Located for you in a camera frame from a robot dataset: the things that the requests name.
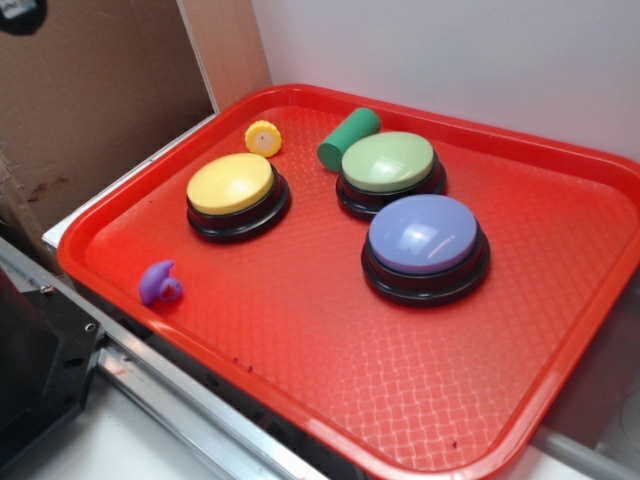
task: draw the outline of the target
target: brown cardboard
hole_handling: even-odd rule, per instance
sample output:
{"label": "brown cardboard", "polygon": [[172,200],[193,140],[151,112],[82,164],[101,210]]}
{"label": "brown cardboard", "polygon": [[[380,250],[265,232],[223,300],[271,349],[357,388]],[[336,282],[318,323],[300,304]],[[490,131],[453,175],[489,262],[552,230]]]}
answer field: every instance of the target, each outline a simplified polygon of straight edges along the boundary
{"label": "brown cardboard", "polygon": [[0,33],[0,219],[42,233],[212,113],[175,0],[58,0]]}

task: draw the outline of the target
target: purple rubber toy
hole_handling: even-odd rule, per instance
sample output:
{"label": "purple rubber toy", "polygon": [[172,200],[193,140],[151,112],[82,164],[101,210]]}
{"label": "purple rubber toy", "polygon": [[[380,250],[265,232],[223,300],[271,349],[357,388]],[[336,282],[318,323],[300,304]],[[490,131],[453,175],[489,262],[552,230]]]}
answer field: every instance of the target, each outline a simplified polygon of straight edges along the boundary
{"label": "purple rubber toy", "polygon": [[164,260],[151,265],[140,280],[138,292],[142,303],[149,306],[156,298],[165,302],[177,300],[182,295],[182,285],[169,275],[173,260]]}

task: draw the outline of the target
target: red tray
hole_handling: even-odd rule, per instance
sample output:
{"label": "red tray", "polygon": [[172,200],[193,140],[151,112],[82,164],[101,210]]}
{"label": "red tray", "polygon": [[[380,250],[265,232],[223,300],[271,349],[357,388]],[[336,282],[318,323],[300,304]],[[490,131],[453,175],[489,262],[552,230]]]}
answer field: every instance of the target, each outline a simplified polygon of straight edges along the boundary
{"label": "red tray", "polygon": [[[355,108],[428,138],[447,194],[476,215],[491,270],[433,309],[365,284],[368,225],[338,206],[318,144]],[[198,239],[185,192],[204,164],[277,125],[282,223],[246,243]],[[259,92],[164,154],[78,219],[72,276],[313,437],[384,479],[480,478],[526,445],[638,266],[640,165],[316,87]],[[184,296],[147,308],[138,281],[173,259]]]}

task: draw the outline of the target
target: yellow gear toy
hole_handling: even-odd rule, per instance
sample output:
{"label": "yellow gear toy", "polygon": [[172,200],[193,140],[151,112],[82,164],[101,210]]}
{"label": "yellow gear toy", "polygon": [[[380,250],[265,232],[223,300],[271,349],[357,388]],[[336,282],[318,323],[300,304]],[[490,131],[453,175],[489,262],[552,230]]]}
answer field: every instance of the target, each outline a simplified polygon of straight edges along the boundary
{"label": "yellow gear toy", "polygon": [[280,151],[282,135],[274,124],[258,120],[245,132],[244,142],[251,153],[269,158]]}

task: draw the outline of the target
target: green foam block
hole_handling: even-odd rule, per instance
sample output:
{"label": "green foam block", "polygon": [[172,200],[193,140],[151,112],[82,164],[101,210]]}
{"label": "green foam block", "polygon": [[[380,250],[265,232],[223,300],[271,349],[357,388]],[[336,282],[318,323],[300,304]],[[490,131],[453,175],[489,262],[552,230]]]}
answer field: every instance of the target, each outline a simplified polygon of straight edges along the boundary
{"label": "green foam block", "polygon": [[318,146],[318,158],[329,170],[339,172],[344,152],[358,140],[379,131],[378,116],[368,108],[358,108]]}

